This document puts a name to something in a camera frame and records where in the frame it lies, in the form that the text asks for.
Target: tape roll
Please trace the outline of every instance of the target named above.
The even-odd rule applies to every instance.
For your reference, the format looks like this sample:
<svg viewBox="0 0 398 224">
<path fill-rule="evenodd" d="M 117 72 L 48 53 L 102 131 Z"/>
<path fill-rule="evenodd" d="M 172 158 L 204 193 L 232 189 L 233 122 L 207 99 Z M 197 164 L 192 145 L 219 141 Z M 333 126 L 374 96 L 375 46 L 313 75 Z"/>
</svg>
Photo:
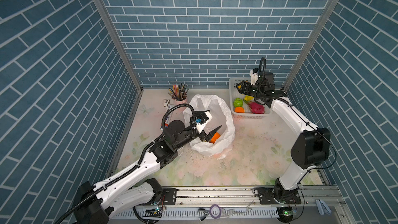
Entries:
<svg viewBox="0 0 398 224">
<path fill-rule="evenodd" d="M 220 217 L 221 217 L 221 208 L 220 208 L 220 206 L 218 206 L 217 204 L 213 204 L 213 205 L 210 207 L 210 216 L 211 216 L 213 219 L 218 219 L 218 218 L 220 218 Z"/>
</svg>

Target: work surface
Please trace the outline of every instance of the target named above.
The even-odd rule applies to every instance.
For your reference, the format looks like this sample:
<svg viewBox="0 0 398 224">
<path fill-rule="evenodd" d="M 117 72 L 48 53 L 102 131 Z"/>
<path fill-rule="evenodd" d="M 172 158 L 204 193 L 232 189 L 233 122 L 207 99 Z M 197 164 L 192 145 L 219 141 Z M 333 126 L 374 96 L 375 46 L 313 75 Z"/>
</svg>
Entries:
<svg viewBox="0 0 398 224">
<path fill-rule="evenodd" d="M 143 147 L 161 134 L 160 124 L 166 112 L 163 99 L 170 99 L 167 92 L 166 89 L 144 90 L 118 170 L 137 161 Z M 196 94 L 215 94 L 229 106 L 228 89 L 191 89 L 188 102 Z M 182 111 L 174 111 L 172 119 L 183 119 Z M 224 159 L 204 157 L 186 145 L 179 157 L 149 178 L 155 177 L 162 186 L 273 185 L 292 161 L 290 149 L 296 141 L 293 132 L 272 111 L 260 120 L 233 119 L 235 140 Z M 322 182 L 317 173 L 309 173 L 302 184 Z"/>
</svg>

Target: metal clip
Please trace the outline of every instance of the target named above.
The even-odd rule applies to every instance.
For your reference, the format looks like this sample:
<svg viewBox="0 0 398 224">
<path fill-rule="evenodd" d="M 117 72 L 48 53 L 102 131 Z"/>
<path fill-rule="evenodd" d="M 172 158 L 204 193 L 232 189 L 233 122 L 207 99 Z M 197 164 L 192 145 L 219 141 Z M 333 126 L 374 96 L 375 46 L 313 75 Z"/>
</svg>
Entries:
<svg viewBox="0 0 398 224">
<path fill-rule="evenodd" d="M 203 216 L 199 217 L 199 221 L 202 221 L 202 220 L 206 219 L 206 217 L 209 216 L 209 214 L 210 214 L 210 211 L 207 210 L 207 209 L 204 209 L 204 208 L 198 209 L 198 213 L 199 212 L 203 213 Z"/>
</svg>

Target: purple tape roll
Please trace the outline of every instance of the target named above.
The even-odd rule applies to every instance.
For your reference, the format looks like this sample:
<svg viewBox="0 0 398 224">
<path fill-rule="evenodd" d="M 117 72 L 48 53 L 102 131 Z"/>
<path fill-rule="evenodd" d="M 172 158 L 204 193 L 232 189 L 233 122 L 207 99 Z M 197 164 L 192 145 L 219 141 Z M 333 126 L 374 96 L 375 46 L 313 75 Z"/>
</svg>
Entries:
<svg viewBox="0 0 398 224">
<path fill-rule="evenodd" d="M 218 208 L 218 215 L 213 215 L 213 208 Z M 220 218 L 221 217 L 221 208 L 220 208 L 220 206 L 218 206 L 217 204 L 213 204 L 211 207 L 210 207 L 210 216 L 213 218 L 213 219 L 218 219 L 218 218 Z"/>
</svg>

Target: dragon fruit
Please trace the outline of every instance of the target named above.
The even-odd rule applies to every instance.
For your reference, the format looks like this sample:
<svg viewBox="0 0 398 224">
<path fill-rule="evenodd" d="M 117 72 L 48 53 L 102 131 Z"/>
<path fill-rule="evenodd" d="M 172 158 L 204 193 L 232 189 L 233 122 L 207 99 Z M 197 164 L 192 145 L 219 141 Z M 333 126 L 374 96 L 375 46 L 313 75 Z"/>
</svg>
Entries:
<svg viewBox="0 0 398 224">
<path fill-rule="evenodd" d="M 258 113 L 258 114 L 263 114 L 265 112 L 264 106 L 257 104 L 256 102 L 252 101 L 248 103 L 249 108 L 252 113 Z"/>
</svg>

